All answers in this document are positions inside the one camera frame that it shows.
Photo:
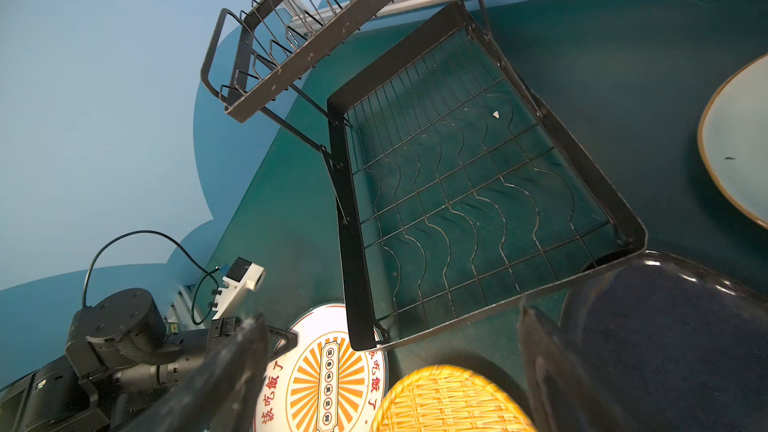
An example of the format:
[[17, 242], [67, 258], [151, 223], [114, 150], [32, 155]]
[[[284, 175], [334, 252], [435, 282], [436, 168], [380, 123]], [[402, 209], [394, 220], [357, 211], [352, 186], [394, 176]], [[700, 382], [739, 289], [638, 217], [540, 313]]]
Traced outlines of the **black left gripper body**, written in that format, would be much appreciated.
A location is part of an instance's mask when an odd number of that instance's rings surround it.
[[173, 351], [170, 359], [155, 366], [155, 384], [172, 388], [195, 371], [216, 348], [240, 327], [239, 317], [216, 319], [206, 329], [170, 334], [163, 346]]

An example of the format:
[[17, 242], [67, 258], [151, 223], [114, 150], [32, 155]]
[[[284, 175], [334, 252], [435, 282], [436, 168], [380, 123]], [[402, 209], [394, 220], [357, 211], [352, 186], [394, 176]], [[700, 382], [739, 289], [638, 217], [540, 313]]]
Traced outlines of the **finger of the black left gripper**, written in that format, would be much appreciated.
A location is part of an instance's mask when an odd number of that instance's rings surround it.
[[266, 345], [269, 352], [268, 359], [277, 360], [297, 347], [298, 334], [292, 330], [268, 326]]

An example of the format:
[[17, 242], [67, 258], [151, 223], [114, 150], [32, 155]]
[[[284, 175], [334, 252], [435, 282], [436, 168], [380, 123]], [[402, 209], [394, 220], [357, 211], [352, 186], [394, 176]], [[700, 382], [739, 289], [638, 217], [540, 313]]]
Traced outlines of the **black wire dish rack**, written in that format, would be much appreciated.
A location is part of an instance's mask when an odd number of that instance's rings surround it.
[[317, 107], [320, 143], [270, 108], [394, 0], [330, 3], [262, 45], [286, 0], [239, 14], [228, 83], [238, 122], [262, 115], [309, 147], [327, 184], [281, 214], [335, 218], [352, 348], [383, 351], [566, 287], [642, 253], [647, 232], [586, 150], [528, 87], [488, 20], [453, 0]]

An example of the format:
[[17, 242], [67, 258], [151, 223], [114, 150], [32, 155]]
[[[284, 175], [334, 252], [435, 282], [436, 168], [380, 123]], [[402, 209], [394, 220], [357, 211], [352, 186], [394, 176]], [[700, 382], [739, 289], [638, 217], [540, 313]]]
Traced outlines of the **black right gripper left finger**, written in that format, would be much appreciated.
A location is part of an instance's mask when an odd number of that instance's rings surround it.
[[265, 318], [249, 318], [175, 390], [122, 429], [249, 431], [268, 362]]

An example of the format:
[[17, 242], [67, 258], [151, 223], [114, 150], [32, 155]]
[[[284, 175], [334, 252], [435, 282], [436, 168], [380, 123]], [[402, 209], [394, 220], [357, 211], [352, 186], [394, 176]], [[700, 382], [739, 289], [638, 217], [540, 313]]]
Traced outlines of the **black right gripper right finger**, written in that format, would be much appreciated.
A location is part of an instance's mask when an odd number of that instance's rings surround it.
[[539, 431], [628, 431], [618, 394], [559, 327], [535, 307], [518, 323], [532, 420]]

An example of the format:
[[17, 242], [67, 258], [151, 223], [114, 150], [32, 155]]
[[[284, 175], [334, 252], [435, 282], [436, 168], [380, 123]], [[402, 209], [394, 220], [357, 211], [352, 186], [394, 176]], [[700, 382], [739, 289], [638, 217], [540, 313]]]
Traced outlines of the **pale green plain plate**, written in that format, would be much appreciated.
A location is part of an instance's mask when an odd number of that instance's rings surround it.
[[723, 82], [697, 129], [702, 163], [719, 192], [743, 215], [767, 226], [767, 56]]

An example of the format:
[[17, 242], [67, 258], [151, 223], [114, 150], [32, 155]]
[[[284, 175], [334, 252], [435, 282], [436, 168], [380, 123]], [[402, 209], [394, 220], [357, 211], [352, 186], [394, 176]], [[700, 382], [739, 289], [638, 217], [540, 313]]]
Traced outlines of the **dark blue plate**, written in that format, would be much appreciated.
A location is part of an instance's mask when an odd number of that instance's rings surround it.
[[677, 431], [767, 428], [767, 300], [646, 251], [574, 286], [560, 326]]

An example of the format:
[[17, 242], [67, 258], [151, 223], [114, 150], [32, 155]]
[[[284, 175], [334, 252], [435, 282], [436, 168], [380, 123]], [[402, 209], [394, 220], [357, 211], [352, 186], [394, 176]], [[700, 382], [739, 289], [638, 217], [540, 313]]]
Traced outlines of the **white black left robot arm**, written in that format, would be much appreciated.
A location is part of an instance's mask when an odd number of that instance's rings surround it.
[[65, 353], [1, 391], [4, 431], [249, 431], [295, 332], [230, 316], [173, 332], [149, 291], [75, 313]]

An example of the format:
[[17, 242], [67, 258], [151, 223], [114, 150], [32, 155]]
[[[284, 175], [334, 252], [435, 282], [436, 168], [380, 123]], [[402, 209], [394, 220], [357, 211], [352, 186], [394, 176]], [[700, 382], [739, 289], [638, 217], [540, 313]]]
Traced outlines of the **yellow woven round mat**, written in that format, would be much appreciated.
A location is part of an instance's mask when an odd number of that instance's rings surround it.
[[469, 369], [441, 364], [400, 379], [377, 409], [373, 431], [533, 431], [506, 392]]

